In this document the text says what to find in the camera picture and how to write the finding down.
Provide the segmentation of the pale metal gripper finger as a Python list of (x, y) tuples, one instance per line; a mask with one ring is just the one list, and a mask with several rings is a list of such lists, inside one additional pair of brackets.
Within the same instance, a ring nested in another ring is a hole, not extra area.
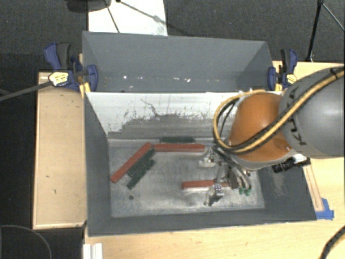
[(198, 162), (199, 168), (212, 168), (216, 165), (216, 154), (209, 148), (204, 154), (203, 157)]
[(211, 207), (215, 202), (218, 202), (224, 197), (225, 193), (221, 185), (212, 185), (206, 193), (204, 205)]

